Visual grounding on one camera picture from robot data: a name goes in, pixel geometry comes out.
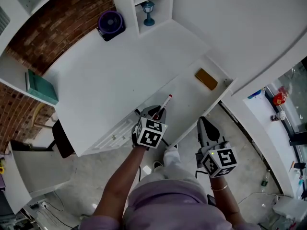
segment lavender shirt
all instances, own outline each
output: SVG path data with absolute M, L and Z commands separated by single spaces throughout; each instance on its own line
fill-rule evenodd
M 223 213 L 208 205 L 200 189 L 188 182 L 161 180 L 132 191 L 123 218 L 124 226 L 111 217 L 93 216 L 84 220 L 80 230 L 231 230 Z M 242 224 L 237 230 L 260 230 Z

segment teal box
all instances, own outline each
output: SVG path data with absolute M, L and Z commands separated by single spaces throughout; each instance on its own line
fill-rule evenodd
M 46 79 L 36 75 L 31 70 L 28 70 L 25 78 L 25 84 L 29 94 L 53 105 L 56 105 L 59 102 L 53 85 Z

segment red brick wall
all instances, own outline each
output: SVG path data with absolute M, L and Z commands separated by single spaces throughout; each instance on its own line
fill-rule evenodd
M 50 0 L 18 31 L 6 48 L 15 59 L 42 75 L 66 50 L 96 28 L 100 14 L 115 10 L 113 0 Z M 11 139 L 34 138 L 31 127 L 38 101 L 0 83 L 0 150 Z M 37 122 L 44 124 L 54 113 L 46 106 Z

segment blue lamp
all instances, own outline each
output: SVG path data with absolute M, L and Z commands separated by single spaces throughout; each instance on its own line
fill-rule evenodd
M 152 1 L 142 2 L 141 6 L 143 11 L 147 14 L 147 19 L 144 20 L 144 25 L 151 26 L 154 25 L 154 19 L 150 17 L 150 13 L 154 9 L 154 3 Z

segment person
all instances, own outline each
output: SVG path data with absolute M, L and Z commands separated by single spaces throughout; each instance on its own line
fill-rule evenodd
M 176 146 L 165 151 L 164 166 L 156 161 L 154 172 L 128 196 L 145 151 L 143 146 L 132 149 L 80 230 L 260 230 L 243 220 L 223 176 L 210 179 L 216 207 L 208 205 L 203 187 L 183 169 Z

